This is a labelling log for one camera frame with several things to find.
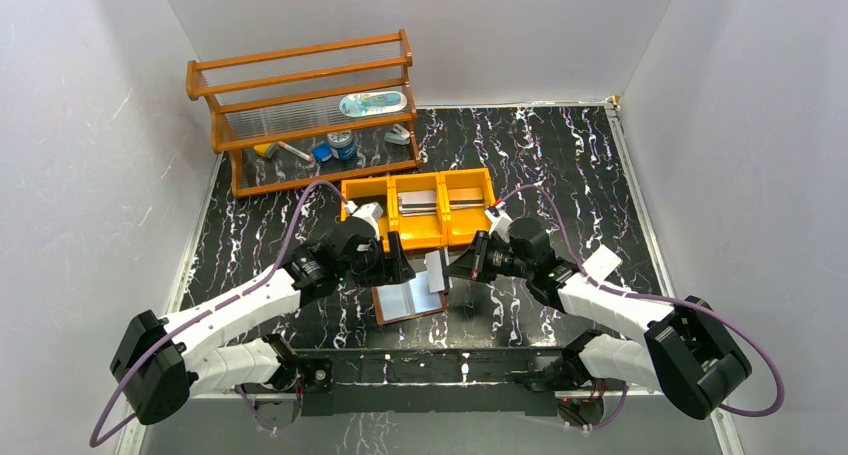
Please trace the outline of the light grey credit card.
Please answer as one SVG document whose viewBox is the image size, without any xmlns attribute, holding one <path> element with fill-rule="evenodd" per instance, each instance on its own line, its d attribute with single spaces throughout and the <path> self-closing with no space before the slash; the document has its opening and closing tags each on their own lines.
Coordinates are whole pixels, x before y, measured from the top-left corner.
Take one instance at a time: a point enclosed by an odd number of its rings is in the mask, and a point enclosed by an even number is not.
<svg viewBox="0 0 848 455">
<path fill-rule="evenodd" d="M 451 288 L 449 275 L 446 273 L 449 265 L 449 255 L 442 247 L 427 252 L 424 257 L 429 291 L 432 293 L 448 292 Z"/>
</svg>

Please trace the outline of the white VIP credit card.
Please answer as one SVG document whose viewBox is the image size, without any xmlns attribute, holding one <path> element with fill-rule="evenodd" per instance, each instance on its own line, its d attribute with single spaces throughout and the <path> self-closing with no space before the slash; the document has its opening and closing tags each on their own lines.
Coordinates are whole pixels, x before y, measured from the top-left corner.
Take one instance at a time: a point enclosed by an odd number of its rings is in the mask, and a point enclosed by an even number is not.
<svg viewBox="0 0 848 455">
<path fill-rule="evenodd" d="M 432 215 L 438 212 L 439 199 L 434 190 L 398 193 L 398 210 L 403 216 Z"/>
</svg>

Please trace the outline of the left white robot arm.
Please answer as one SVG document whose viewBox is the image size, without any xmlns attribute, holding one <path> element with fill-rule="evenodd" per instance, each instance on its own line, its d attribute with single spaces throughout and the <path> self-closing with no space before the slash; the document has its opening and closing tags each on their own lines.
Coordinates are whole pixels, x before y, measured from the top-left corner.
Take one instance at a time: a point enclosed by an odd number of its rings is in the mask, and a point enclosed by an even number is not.
<svg viewBox="0 0 848 455">
<path fill-rule="evenodd" d="M 350 217 L 322 238 L 294 246 L 280 264 L 194 308 L 135 316 L 110 370 L 142 425 L 159 423 L 195 396 L 246 384 L 277 392 L 327 393 L 333 364 L 301 356 L 279 335 L 240 345 L 233 339 L 334 293 L 412 280 L 396 231 Z"/>
</svg>

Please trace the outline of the brown leather card holder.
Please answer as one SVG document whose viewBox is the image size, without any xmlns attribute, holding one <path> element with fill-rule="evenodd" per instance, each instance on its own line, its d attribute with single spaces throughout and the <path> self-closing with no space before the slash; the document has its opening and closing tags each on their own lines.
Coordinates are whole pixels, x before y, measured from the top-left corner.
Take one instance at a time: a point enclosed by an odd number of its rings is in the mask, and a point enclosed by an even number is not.
<svg viewBox="0 0 848 455">
<path fill-rule="evenodd" d="M 372 289 L 377 323 L 381 326 L 444 312 L 449 287 L 437 282 L 428 272 L 402 284 Z"/>
</svg>

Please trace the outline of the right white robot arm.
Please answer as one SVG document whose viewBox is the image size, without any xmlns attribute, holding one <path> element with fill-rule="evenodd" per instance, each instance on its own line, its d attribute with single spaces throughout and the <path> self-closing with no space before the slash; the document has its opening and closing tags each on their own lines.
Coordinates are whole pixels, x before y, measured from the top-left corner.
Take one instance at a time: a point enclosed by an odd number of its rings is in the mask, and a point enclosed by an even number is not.
<svg viewBox="0 0 848 455">
<path fill-rule="evenodd" d="M 550 367 L 515 372 L 533 390 L 547 381 L 562 389 L 612 378 L 660 391 L 685 415 L 703 420 L 752 373 L 727 328 L 707 315 L 708 304 L 690 297 L 668 306 L 612 294 L 593 285 L 589 270 L 555 253 L 541 224 L 513 221 L 504 234 L 479 231 L 446 273 L 479 283 L 500 276 L 522 279 L 540 303 L 615 331 L 588 330 L 566 346 Z"/>
</svg>

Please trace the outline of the yellow three-compartment bin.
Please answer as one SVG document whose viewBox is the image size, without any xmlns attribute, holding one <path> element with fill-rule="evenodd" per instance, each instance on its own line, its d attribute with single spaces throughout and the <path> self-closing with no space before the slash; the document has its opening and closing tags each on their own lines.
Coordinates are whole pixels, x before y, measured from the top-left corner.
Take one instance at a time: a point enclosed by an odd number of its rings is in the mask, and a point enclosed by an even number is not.
<svg viewBox="0 0 848 455">
<path fill-rule="evenodd" d="M 395 232 L 406 250 L 469 244 L 476 232 L 490 228 L 486 210 L 497 201 L 487 168 L 348 179 L 341 193 L 349 201 L 342 219 L 353 208 L 374 210 L 372 225 L 384 247 Z"/>
</svg>

